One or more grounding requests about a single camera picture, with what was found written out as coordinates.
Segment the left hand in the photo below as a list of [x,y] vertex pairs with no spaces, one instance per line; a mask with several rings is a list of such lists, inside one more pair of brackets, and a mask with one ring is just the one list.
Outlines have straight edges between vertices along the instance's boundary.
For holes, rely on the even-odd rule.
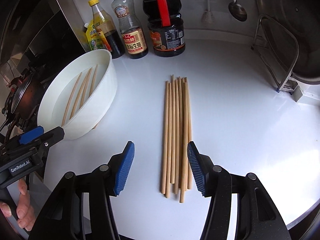
[[34,208],[30,203],[30,194],[27,190],[27,184],[23,178],[18,181],[17,187],[20,192],[16,209],[18,226],[26,231],[31,231],[36,218]]

